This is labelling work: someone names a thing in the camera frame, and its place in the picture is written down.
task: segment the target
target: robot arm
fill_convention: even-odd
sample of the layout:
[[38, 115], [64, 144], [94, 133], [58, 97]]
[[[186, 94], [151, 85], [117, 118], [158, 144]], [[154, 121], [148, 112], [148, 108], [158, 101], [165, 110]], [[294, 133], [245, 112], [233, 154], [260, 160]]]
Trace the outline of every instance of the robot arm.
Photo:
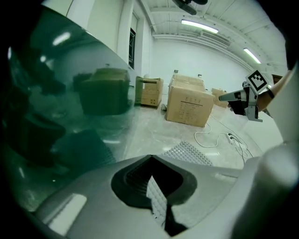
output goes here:
[[255, 70], [246, 77], [243, 90], [219, 96], [219, 100], [228, 101], [236, 114], [246, 115], [249, 120], [262, 122], [258, 118], [257, 99], [258, 94], [268, 85], [267, 79]]

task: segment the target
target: black opening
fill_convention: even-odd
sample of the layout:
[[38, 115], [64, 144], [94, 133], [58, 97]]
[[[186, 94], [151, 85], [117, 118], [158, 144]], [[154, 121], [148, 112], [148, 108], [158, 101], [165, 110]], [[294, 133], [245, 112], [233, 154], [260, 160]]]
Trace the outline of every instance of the black opening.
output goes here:
[[130, 30], [130, 42], [129, 42], [129, 66], [134, 69], [134, 59], [135, 59], [135, 36], [136, 32]]

